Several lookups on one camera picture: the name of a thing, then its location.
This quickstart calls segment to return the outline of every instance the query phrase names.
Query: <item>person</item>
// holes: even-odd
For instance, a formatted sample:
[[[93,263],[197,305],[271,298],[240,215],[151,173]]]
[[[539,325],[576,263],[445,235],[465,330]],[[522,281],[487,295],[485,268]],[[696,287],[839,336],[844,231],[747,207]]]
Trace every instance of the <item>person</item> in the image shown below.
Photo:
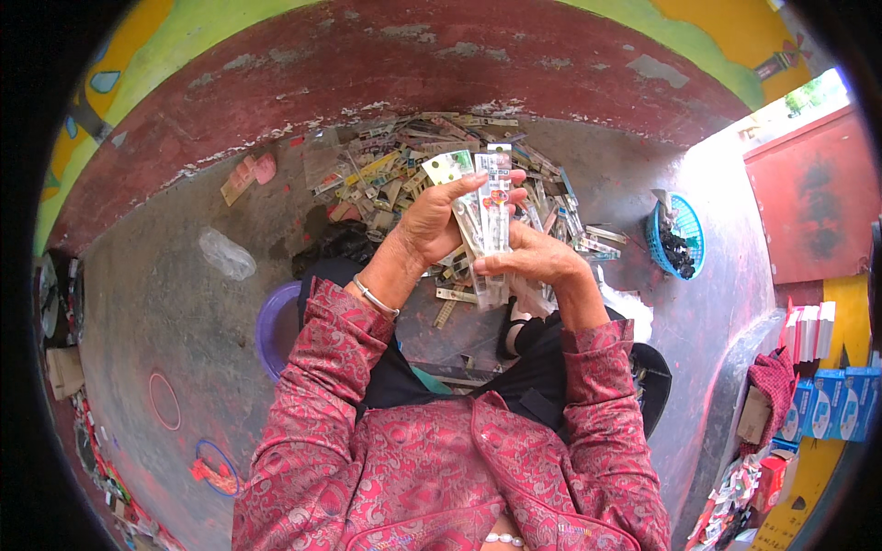
[[[520,360],[471,395],[428,391],[396,346],[397,309],[461,243],[452,201],[486,180],[425,190],[366,267],[337,258],[307,272],[233,549],[669,548],[632,322],[610,322],[566,244],[513,221],[512,252],[475,261],[552,285],[559,311],[526,320],[512,305],[500,338]]]

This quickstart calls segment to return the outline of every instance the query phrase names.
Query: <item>woman's left hand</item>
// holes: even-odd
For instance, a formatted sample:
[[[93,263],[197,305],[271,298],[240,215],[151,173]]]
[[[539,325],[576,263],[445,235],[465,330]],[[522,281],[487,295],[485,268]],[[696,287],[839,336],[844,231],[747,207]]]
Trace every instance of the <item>woman's left hand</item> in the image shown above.
[[[509,175],[512,184],[521,183],[527,177],[523,170],[513,170]],[[486,173],[467,175],[456,182],[428,188],[401,217],[401,222],[392,232],[399,234],[407,253],[417,257],[424,270],[462,244],[451,204],[457,197],[480,188],[487,182],[487,177]],[[514,211],[514,204],[525,198],[527,190],[512,188],[509,191],[509,208]]]

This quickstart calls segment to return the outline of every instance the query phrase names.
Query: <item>blue rubber band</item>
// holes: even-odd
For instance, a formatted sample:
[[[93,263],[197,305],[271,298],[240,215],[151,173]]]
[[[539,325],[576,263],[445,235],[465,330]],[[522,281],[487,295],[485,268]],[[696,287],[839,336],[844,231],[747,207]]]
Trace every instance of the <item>blue rubber band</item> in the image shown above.
[[[223,458],[223,460],[227,462],[227,465],[229,466],[229,471],[233,474],[233,478],[235,478],[235,492],[233,492],[232,494],[225,494],[225,493],[221,492],[217,487],[214,486],[214,484],[212,484],[211,482],[208,481],[208,479],[206,479],[206,484],[208,484],[208,487],[211,488],[212,490],[214,490],[215,492],[217,492],[218,494],[223,495],[224,497],[233,497],[234,495],[237,495],[239,493],[239,475],[236,473],[235,467],[233,467],[233,464],[230,462],[229,459],[227,459],[227,456],[224,455],[223,451],[221,451],[220,448],[215,446],[214,443],[209,442],[205,439],[200,440],[196,444],[196,459],[199,459],[199,447],[202,444],[208,444],[209,446],[213,447],[218,453],[220,453],[220,456]]]

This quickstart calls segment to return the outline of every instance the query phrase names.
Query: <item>purple bowl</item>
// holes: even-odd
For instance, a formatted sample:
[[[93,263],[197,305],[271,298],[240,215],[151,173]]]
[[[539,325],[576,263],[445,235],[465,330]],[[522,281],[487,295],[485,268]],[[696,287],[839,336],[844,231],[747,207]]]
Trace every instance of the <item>purple bowl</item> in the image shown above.
[[[254,327],[254,343],[260,362],[274,383],[288,366],[288,355],[297,341],[300,324],[297,321],[297,298],[300,281],[286,283],[273,291],[260,308]]]

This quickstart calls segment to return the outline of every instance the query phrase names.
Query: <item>red painted wall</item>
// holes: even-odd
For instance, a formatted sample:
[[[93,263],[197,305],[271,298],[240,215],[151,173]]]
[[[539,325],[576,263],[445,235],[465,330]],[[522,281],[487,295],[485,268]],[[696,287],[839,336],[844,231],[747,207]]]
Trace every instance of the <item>red painted wall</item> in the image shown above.
[[[758,147],[744,163],[775,285],[867,271],[882,188],[851,106]]]
[[[49,246],[78,254],[134,205],[233,154],[230,147],[271,140],[288,124],[296,135],[309,121],[367,120],[380,111],[362,107],[378,101],[407,113],[516,100],[522,115],[578,118],[683,146],[749,112],[688,60],[568,5],[391,0],[358,3],[357,17],[354,6],[331,1],[262,21],[168,78],[89,161]],[[626,67],[643,55],[688,80],[674,87]]]

